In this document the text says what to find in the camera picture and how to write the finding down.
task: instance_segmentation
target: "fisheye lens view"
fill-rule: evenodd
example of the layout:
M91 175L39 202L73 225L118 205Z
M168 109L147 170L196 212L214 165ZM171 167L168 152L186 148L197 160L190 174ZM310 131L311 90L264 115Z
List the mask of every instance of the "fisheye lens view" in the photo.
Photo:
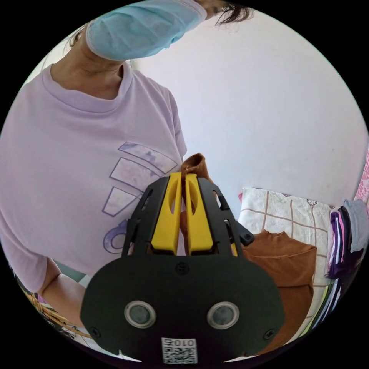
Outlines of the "fisheye lens view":
M369 243L369 134L330 61L223 0L132 2L57 42L0 135L0 242L45 325L168 368L319 326Z

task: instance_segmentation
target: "neck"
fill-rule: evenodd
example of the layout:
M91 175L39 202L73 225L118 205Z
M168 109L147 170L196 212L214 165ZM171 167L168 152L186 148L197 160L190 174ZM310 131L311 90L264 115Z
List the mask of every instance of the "neck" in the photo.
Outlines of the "neck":
M52 79L67 90L110 100L118 94L123 78L122 64L98 57L79 40L68 54L52 65L50 73Z

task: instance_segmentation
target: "gray towel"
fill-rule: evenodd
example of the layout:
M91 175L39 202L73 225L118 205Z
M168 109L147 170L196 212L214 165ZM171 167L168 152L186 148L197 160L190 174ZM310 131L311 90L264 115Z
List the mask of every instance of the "gray towel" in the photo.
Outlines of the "gray towel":
M363 200L344 201L350 217L351 226L351 253L368 247L369 242L369 218L366 205Z

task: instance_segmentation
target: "black border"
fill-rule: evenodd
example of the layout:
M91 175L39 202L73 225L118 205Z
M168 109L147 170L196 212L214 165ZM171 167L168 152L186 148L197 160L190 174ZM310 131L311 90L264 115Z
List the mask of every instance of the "black border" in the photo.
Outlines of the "black border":
M89 20L131 2L133 1L7 3L3 8L1 23L2 121L28 75L58 42ZM250 2L246 5L287 24L310 41L342 76L364 118L367 117L367 104L364 100L368 82L367 14L358 6L358 2L350 3L351 7L347 4L318 5L311 2L291 5L277 2L268 6L265 2ZM5 348L2 350L1 360L5 364L10 362L14 366L34 364L64 368L90 365L108 368L114 365L111 358L106 357L108 364L105 364L96 358L99 356L96 352L89 352L92 350L79 345L75 347L57 334L26 302L27 299L13 278L2 250L0 255L3 261L3 267L0 268L3 296L1 332ZM361 268L354 273L356 278L343 301L318 329L303 339L302 344L296 345L298 341L295 341L270 355L259 357L258 360L248 359L219 366L316 367L319 364L334 366L364 360L368 329L365 302L367 279L364 275L367 269L368 257L365 257ZM349 276L345 281L346 290L353 278L354 275ZM273 361L265 363L277 355L279 356ZM141 363L119 362L124 364L121 366L124 368L146 367Z

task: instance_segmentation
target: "surgical face mask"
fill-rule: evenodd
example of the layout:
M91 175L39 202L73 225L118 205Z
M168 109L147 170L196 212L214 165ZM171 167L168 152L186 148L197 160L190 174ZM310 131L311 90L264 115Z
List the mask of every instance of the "surgical face mask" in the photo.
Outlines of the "surgical face mask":
M207 17L193 0L146 0L93 20L86 41L96 55L123 61L157 54Z

